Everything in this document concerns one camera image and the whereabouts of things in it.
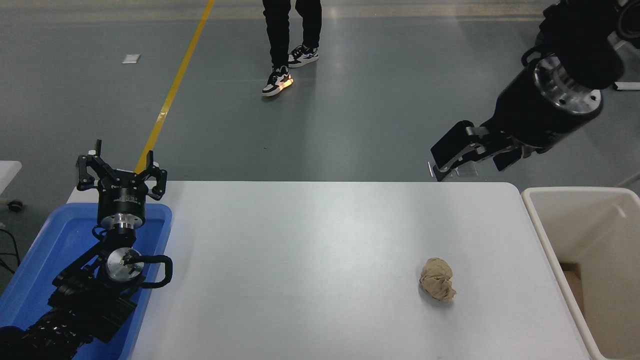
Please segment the gray floor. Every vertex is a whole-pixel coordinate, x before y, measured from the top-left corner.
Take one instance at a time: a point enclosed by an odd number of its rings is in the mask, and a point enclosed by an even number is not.
[[[0,221],[28,250],[76,184],[77,155],[133,169],[206,0],[9,0],[0,4],[0,159],[22,170]],[[173,180],[433,181],[429,148],[476,124],[521,69],[551,1],[323,1],[321,57],[275,98],[258,1],[217,0],[156,144]],[[291,19],[291,47],[301,20]],[[140,62],[122,65],[125,54]],[[625,46],[624,81],[640,81]],[[640,171],[640,94],[604,91],[605,110],[544,155],[479,177],[532,186],[613,186]],[[0,252],[10,250],[2,239]],[[0,269],[0,291],[10,274]]]

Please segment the white sneaker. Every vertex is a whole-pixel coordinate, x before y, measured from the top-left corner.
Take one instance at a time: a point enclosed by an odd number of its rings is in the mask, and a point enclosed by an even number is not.
[[[291,84],[293,84],[293,78],[291,74],[289,74],[289,69],[286,66],[273,69],[273,72],[267,80],[267,86],[262,89],[262,96],[274,96]]]
[[[300,45],[293,49],[289,54],[289,67],[301,67],[310,62],[318,60],[318,48],[312,49],[304,45]]]

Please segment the trash bin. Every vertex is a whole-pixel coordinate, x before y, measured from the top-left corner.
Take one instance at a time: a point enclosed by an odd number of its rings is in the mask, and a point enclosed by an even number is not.
[[[591,357],[640,359],[638,196],[624,188],[555,187],[529,188],[522,198]]]

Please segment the white table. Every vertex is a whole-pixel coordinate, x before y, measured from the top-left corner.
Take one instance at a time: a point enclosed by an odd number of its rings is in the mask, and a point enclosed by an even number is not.
[[[22,164],[19,161],[0,161],[0,193],[9,185],[11,180],[18,174],[22,168]]]
[[[132,359],[589,359],[510,184],[177,181],[162,202],[173,281]],[[432,257],[450,304],[419,289]]]

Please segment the white object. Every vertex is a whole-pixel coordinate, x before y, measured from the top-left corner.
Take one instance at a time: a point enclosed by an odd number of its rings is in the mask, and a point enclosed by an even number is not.
[[[140,59],[140,54],[127,54],[122,60],[123,64],[135,64],[138,63],[138,59]]]
[[[132,359],[589,359],[513,185],[169,181],[161,202],[173,280]],[[433,257],[449,304],[420,288]]]
[[[640,83],[622,83],[615,82],[613,83],[613,87],[618,91],[624,90],[640,90]]]
[[[4,191],[21,168],[22,164],[19,161],[0,161],[0,193]]]
[[[530,188],[525,205],[595,360],[640,359],[640,200],[624,188]],[[559,263],[578,263],[580,312]]]

